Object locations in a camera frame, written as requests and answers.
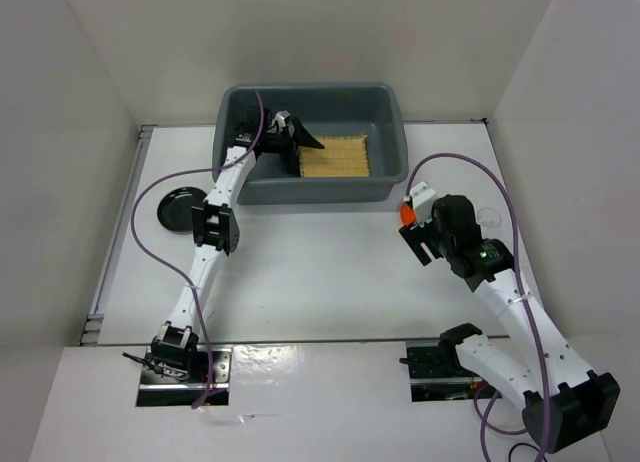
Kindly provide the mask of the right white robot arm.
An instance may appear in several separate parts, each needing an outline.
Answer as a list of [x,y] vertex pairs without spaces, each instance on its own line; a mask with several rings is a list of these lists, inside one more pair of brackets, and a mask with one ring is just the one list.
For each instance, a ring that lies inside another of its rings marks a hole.
[[605,429],[620,395],[551,321],[508,247],[483,237],[471,201],[438,196],[429,187],[403,200],[399,233],[422,265],[442,258],[495,315],[522,359],[516,361],[475,325],[439,337],[438,363],[450,375],[470,371],[520,411],[526,433],[548,454]]

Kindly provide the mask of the woven bamboo placemat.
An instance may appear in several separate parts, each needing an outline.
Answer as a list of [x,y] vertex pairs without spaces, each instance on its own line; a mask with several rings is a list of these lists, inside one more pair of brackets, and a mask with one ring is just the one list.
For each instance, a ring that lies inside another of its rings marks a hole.
[[369,177],[367,136],[315,135],[323,149],[302,147],[299,150],[300,175],[303,178]]

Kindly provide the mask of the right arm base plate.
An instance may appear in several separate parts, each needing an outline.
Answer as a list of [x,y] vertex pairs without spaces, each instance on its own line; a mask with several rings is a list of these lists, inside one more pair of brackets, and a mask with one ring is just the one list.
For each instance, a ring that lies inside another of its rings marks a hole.
[[477,393],[488,399],[494,393],[480,376],[450,365],[436,341],[407,342],[399,362],[407,369],[414,403],[470,400]]

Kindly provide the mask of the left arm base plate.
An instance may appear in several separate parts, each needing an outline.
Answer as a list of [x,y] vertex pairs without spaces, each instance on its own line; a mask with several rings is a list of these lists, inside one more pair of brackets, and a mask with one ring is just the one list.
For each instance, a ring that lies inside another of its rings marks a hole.
[[[204,406],[227,406],[230,395],[232,348],[214,346],[213,382],[211,393]],[[134,356],[133,360],[141,366],[137,407],[190,407],[204,394],[207,381],[207,353],[204,347],[198,348],[196,371],[187,372],[170,368],[152,361],[151,350],[145,355]]]

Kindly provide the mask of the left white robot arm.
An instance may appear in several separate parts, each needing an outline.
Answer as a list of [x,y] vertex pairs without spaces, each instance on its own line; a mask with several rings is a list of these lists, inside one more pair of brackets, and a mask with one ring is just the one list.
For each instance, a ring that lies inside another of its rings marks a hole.
[[198,355],[199,342],[207,339],[203,307],[217,273],[239,244],[234,206],[257,158],[275,154],[287,167],[297,168],[302,148],[324,146],[297,116],[286,110],[274,114],[261,107],[249,110],[227,142],[213,189],[192,206],[195,252],[186,287],[151,343],[152,360],[176,381],[188,381],[213,367]]

